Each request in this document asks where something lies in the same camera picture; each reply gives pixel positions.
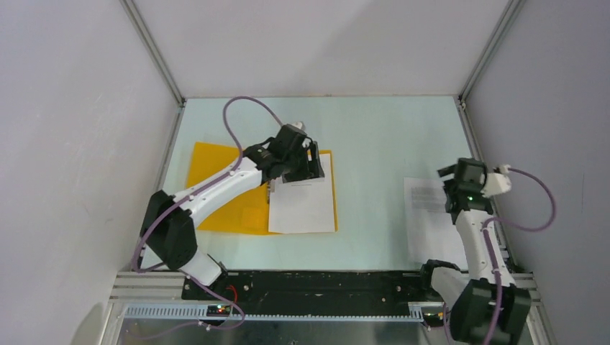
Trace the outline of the orange plastic folder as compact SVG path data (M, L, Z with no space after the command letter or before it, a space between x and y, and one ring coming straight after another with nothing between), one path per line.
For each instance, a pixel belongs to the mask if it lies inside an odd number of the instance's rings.
M249 235L330 234L339 229L332 153L322 150L323 177L298 182L277 178L260 183L255 165L238 150L197 142L186 189L176 200L192 212L199 230Z

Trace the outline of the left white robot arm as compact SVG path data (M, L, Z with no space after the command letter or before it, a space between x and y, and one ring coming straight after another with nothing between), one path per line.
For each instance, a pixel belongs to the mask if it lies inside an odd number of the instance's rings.
M296 125L285 124L274 137L241 148L235 161L205 181L175 194L155 192L139 245L151 249L162 265L198 282L208 298L219 299L227 290L222 276L226 270L198 248L196 228L236 197L272 180L290 183L322 177L317 141Z

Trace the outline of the printed paper sheet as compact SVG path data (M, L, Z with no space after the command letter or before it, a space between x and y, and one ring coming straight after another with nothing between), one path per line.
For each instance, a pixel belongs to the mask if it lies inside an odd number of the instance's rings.
M438 259L466 271L463 243L445 210L442 181L404 178L403 183L409 259L417 264Z
M320 160L325 176L284 183L274 180L270 197L268 231L273 234L317 234L338 231L332 152L323 150Z

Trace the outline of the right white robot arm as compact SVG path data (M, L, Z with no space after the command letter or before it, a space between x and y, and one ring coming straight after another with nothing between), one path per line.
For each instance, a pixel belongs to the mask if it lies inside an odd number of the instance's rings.
M491 196L510 190L506 172L460 158L439 169L445 210L460 236L467 262L463 273L453 263L430 259L418 281L421 296L443 299L444 324L451 339L468 344L518 344L532 305L503 262L493 225Z

